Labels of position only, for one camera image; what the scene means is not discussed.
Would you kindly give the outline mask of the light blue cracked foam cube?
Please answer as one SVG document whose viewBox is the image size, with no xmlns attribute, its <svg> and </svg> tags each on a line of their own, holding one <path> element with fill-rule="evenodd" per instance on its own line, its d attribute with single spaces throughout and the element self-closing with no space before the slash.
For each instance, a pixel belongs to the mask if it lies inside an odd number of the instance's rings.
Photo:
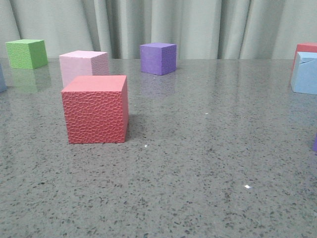
<svg viewBox="0 0 317 238">
<path fill-rule="evenodd" d="M 317 54 L 297 52 L 291 77 L 295 93 L 317 94 Z"/>
</svg>

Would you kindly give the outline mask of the purple foam cube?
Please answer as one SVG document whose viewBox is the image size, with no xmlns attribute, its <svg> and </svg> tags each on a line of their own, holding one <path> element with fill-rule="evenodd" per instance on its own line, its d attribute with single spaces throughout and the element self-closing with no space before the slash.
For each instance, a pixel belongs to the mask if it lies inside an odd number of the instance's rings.
<svg viewBox="0 0 317 238">
<path fill-rule="evenodd" d="M 176 71 L 177 45 L 149 43 L 140 45 L 141 72 L 165 75 Z"/>
</svg>

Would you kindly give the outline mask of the large red textured foam cube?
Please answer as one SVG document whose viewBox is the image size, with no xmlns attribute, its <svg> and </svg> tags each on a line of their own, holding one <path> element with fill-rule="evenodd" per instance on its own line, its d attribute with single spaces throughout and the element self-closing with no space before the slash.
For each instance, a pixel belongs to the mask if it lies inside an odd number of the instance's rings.
<svg viewBox="0 0 317 238">
<path fill-rule="evenodd" d="M 71 144 L 123 143 L 128 126 L 125 75 L 78 76 L 62 91 Z"/>
</svg>

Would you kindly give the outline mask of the pink foam cube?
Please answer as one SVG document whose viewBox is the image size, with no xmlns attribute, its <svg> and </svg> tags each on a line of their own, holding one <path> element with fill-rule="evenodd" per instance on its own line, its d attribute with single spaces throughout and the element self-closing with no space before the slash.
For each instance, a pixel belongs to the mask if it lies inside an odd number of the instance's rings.
<svg viewBox="0 0 317 238">
<path fill-rule="evenodd" d="M 73 51 L 59 56 L 63 87 L 81 75 L 109 75 L 108 53 Z"/>
</svg>

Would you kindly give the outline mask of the grey-green curtain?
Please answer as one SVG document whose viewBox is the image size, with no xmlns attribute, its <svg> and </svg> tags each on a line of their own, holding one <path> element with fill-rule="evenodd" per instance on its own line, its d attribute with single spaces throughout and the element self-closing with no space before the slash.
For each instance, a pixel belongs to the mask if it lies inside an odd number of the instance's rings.
<svg viewBox="0 0 317 238">
<path fill-rule="evenodd" d="M 137 59 L 139 46 L 173 43 L 180 59 L 292 59 L 317 40 L 314 0 L 3 0 L 5 43 L 43 39 L 49 57 L 74 50 Z"/>
</svg>

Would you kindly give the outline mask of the green foam cube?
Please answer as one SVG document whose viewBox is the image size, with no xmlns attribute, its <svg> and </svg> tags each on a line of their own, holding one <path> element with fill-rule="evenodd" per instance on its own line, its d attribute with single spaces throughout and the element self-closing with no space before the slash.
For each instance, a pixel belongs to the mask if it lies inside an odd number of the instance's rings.
<svg viewBox="0 0 317 238">
<path fill-rule="evenodd" d="M 11 68 L 36 69 L 48 64 L 44 40 L 22 39 L 5 43 Z"/>
</svg>

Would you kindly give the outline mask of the purple cube at right edge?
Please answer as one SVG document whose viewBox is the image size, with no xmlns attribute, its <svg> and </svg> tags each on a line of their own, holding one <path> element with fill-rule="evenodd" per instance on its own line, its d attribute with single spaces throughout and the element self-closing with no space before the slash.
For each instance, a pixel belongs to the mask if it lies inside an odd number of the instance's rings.
<svg viewBox="0 0 317 238">
<path fill-rule="evenodd" d="M 315 140 L 314 140 L 314 143 L 313 143 L 313 151 L 317 151 L 317 135 L 315 136 Z"/>
</svg>

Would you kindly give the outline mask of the red foam cube far right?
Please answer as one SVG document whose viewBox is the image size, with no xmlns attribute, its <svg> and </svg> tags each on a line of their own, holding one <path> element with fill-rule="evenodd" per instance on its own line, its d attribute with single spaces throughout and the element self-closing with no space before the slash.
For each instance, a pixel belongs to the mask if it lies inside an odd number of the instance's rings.
<svg viewBox="0 0 317 238">
<path fill-rule="evenodd" d="M 317 52 L 317 43 L 306 42 L 306 43 L 297 44 L 296 49 L 295 49 L 295 55 L 294 55 L 291 71 L 293 71 L 293 69 L 294 69 L 297 52 L 312 52 L 312 53 L 316 53 Z"/>
</svg>

